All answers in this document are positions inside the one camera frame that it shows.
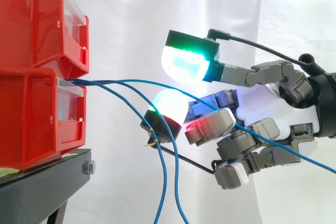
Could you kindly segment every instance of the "blue cable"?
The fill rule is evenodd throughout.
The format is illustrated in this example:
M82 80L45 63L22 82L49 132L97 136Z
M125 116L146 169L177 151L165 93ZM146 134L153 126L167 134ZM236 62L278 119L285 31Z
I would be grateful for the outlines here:
M118 98L120 98L121 100L123 100L140 117L140 119L146 124L146 126L149 129L152 128L152 126L148 123L148 121L141 115L141 113L125 97L123 97L120 94L116 93L115 91L109 89L108 87L105 87L104 85L102 85L100 83L97 83L97 82L94 82L94 81L87 81L87 80L81 80L81 79L69 79L68 81L72 82L75 85L79 85L79 86L99 86L99 87L107 90L108 92L114 94L115 96L117 96ZM157 137L155 135L155 132L151 131L151 133L152 133L152 137L154 139L157 139ZM162 211L162 207L163 207L163 203L164 203L164 198L165 198L166 190L167 190L167 169L166 169L166 164L165 164L165 161L164 161L164 158L163 158L163 154L162 154L160 143L156 142L156 146L158 148L157 150L159 152L159 156L160 156L160 160L161 160L162 168L163 168L163 190L162 190L162 195L161 195L161 200L160 200L159 208L158 208L158 211L157 211L156 216L155 216L154 224L157 224L157 222L159 220L159 217L160 217L160 214L161 214L161 211Z
M85 84L85 86L90 86L90 85L96 85L96 84L93 84L93 83L88 83L88 81L86 80L81 80L81 79L68 79L68 81L72 82L73 84L76 84L76 85L83 85ZM189 223L183 210L182 210L182 207L181 207L181 204L180 204L180 199L179 199L179 189L178 189L178 184L179 184L179 181L178 181L178 171L179 171L179 155L178 155L178 152L177 152L177 146L176 146L176 142L175 142L175 139L174 139L174 136L170 130L170 127L168 126L166 120L164 119L164 117L162 116L162 114L157 110L157 108L154 106L154 104L143 94L141 93L138 89L134 88L133 86L131 85L128 85L126 83L123 83L121 81L113 81L113 80L109 80L109 81L95 81L94 83L99 83L101 85L104 85L104 84L113 84L113 83L116 83L116 84L119 84L119 85L122 85L122 86L125 86L127 88L130 88L132 89L133 91L135 91L138 95L140 95L157 113L158 115L160 116L162 122L164 123L169 135L170 135L170 138L172 140L172 143L173 143L173 146L174 146L174 152L175 152L175 186L174 186L174 189L175 189L175 201L176 201L176 205L177 205L177 208L180 212L180 215L181 217L183 218L184 222L185 223Z
M153 85L157 85L157 86L162 86L162 87L169 88L169 89L179 90L181 93L183 93L183 94L187 95L188 97L191 97L191 98L193 98L193 99L195 99L195 100L201 102L202 104L208 106L209 108L211 108L211 109L213 109L213 110L215 110L215 111L218 110L216 107L214 107L214 106L208 104L207 102L203 101L202 99L197 98L197 97L193 96L192 94L189 94L189 93L187 93L187 92L185 92L185 91L183 91L183 90L180 90L180 89L178 89L178 88L175 88L175 87L172 87L172 86L169 86L169 85L161 84L161 83L154 82L154 81L137 80L137 79L119 80L119 81L121 81L121 82L142 82L142 83L148 83L148 84L153 84ZM312 163L312 164L314 164L314 165L317 165L317 166L319 166L319 167L321 167L321 168L324 168L324 169L326 169L326 170L328 170L328 171L330 171L330 172L336 174L336 170L333 169L333 168L331 168L331 167L329 167L329 166L327 166L327 165L321 164L321 163L319 163L319 162L317 162L317 161L315 161L315 160L312 160L312 159L310 159L310 158L308 158L308 157L306 157L306 156L303 156L303 155L301 155L300 153L297 153L296 151L294 151L294 150L292 150L292 149L290 149L290 148L288 148L288 147L286 147L286 146L284 146L284 145L282 145L282 144L279 144L279 143L277 143L277 142L274 142L274 141L272 141L272 140L269 140L269 139L267 139L267 138L265 138L265 137L263 137L263 136L261 136L261 135L255 133L255 132L253 132L253 131L250 131L250 130L246 129L245 127L242 127L241 125L239 125L239 124L237 124L237 123L236 123L236 127L239 128L239 129L241 129L241 130L243 130L243 131L245 131L245 132L247 132L247 133L249 133L249 134L251 134L251 135L253 135L253 136L255 136L255 137L258 137L258 138L264 140L265 142L267 142L267 143L269 143L269 144L272 144L272 145L275 145L275 146L277 146L277 147L279 147L279 148L282 148L282 149L284 149L284 150L290 152L291 154L293 154L293 155L295 155L295 156L297 156L297 157L300 157L300 158L302 158L302 159L308 161L309 163Z

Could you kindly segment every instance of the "led light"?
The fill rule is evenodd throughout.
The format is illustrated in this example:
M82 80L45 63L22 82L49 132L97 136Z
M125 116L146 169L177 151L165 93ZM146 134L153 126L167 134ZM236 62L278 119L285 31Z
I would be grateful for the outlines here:
M165 46L162 53L164 71L179 82L201 81L210 62L196 52Z
M164 89L160 91L153 101L158 111L182 125L188 113L189 104L184 94L174 89Z

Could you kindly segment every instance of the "red plastic drawer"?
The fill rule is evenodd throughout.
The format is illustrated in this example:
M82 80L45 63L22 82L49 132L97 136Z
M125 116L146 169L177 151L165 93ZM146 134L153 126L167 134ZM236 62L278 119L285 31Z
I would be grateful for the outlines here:
M51 69L0 68L0 167L25 170L85 143L86 89Z
M81 77L89 72L88 26L73 0L0 0L1 67Z

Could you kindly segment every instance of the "white fabric curtain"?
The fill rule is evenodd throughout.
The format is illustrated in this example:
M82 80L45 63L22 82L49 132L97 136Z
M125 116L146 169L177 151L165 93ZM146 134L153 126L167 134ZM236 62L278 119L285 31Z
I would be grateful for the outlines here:
M318 59L327 57L319 62L329 65L327 69L332 71L335 0L75 1L90 19L90 73L85 76L89 80L154 80L197 96L235 88L205 82L191 87L173 81L161 66L169 29L205 37L208 29L216 28L254 41L258 39L294 57L311 52ZM223 41L220 54L221 62L250 67L255 62L256 51L237 42ZM269 58L257 52L258 63ZM149 99L161 90L147 84L134 86ZM148 105L139 96L117 85L113 89L145 113ZM122 101L99 88L88 88L85 147L92 148L97 169L91 181L69 200L65 224L153 222L163 174L157 151L143 147L148 136L139 124L139 118ZM177 145L180 154L208 167L213 159L219 158L215 142L190 146L180 133ZM332 156L333 143L321 141L321 145L316 158L327 162L327 157ZM174 199L174 158L164 156L168 190L159 223L183 223ZM328 182L321 182L319 177ZM245 187L222 190L213 176L181 161L180 200L190 223L260 224L262 220L264 224L333 223L334 177L327 172L302 164L270 168L249 179ZM323 200L330 203L327 209Z

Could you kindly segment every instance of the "metal bolt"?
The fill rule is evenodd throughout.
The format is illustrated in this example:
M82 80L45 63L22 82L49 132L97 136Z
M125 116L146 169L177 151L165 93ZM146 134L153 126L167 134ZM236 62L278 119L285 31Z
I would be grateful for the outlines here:
M95 170L96 170L96 163L95 163L95 161L90 160L90 161L86 161L83 164L83 173L84 174L92 175L92 174L94 174Z

